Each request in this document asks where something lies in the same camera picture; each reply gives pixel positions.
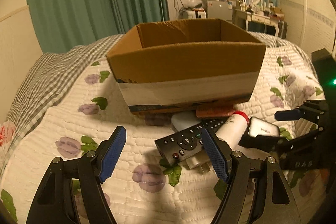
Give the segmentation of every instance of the silver bolt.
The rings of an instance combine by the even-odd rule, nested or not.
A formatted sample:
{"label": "silver bolt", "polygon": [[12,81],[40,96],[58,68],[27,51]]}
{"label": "silver bolt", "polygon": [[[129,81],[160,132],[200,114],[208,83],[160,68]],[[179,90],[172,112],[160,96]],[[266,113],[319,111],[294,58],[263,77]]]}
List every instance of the silver bolt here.
{"label": "silver bolt", "polygon": [[238,150],[235,150],[235,151],[233,151],[233,156],[235,156],[236,158],[240,158],[243,154],[240,152],[240,151],[238,151]]}
{"label": "silver bolt", "polygon": [[52,162],[57,164],[61,161],[61,158],[60,157],[56,157],[56,158],[53,158]]}
{"label": "silver bolt", "polygon": [[275,158],[273,157],[268,157],[267,160],[269,163],[272,163],[272,164],[275,163]]}
{"label": "silver bolt", "polygon": [[93,150],[91,150],[91,151],[89,151],[89,152],[86,153],[86,156],[87,156],[88,158],[92,158],[92,157],[94,157],[95,155],[96,155],[96,152],[93,151]]}

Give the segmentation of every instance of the blue gripper pad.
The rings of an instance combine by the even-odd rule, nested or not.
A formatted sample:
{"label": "blue gripper pad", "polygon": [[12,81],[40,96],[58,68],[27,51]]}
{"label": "blue gripper pad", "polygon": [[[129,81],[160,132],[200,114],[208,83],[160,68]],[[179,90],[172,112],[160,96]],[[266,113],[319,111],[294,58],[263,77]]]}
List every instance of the blue gripper pad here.
{"label": "blue gripper pad", "polygon": [[212,166],[216,172],[218,178],[223,180],[224,182],[228,182],[229,175],[227,173],[226,168],[226,160],[218,148],[214,138],[210,135],[210,133],[203,128],[201,130],[203,147],[208,154],[208,157],[212,163]]}
{"label": "blue gripper pad", "polygon": [[126,143],[126,129],[118,126],[112,133],[109,140],[111,139],[113,139],[112,143],[101,161],[101,169],[98,176],[101,183],[104,183],[106,179],[112,176],[114,167],[116,166],[119,156]]}

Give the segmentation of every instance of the red bottle cap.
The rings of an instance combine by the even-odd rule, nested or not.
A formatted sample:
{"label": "red bottle cap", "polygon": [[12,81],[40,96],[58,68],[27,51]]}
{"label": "red bottle cap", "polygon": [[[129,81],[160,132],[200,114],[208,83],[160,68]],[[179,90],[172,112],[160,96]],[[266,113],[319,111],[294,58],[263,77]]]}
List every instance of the red bottle cap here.
{"label": "red bottle cap", "polygon": [[246,115],[246,113],[242,112],[242,111],[235,111],[233,114],[238,114],[241,115],[245,118],[246,122],[249,123],[249,117]]}

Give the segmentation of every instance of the remote control button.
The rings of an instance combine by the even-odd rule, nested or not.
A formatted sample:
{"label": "remote control button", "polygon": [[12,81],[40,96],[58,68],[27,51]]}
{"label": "remote control button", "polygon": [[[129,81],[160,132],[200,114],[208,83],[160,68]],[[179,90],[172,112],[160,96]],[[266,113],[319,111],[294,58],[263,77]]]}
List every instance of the remote control button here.
{"label": "remote control button", "polygon": [[188,138],[188,137],[184,137],[183,139],[182,139],[182,142],[184,143],[184,144],[186,144],[186,145],[190,145],[190,144],[192,144],[192,140],[191,140],[191,138]]}

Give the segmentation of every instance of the bed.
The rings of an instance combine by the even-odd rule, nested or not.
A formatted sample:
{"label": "bed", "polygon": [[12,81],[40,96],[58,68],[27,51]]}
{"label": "bed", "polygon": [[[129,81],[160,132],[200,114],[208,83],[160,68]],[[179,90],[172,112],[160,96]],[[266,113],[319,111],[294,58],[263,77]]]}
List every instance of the bed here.
{"label": "bed", "polygon": [[[304,120],[276,122],[273,115],[304,100],[324,98],[310,59],[286,40],[251,34],[267,49],[250,101],[235,109],[275,123],[286,138],[305,134],[316,125]],[[213,170],[201,174],[183,164],[169,168],[160,161],[154,140],[173,132],[170,117],[129,112],[104,58],[121,37],[107,37],[66,54],[42,55],[19,88],[2,128],[6,138],[0,142],[1,199],[10,201],[9,211],[19,224],[26,222],[51,160],[74,159],[94,150],[118,125],[127,130],[126,144],[112,177],[102,185],[116,221],[211,222],[226,186]],[[285,174],[301,221],[307,223],[325,198],[328,170]],[[73,184],[81,223],[88,223],[78,181]],[[249,191],[240,223],[246,222],[251,201]]]}

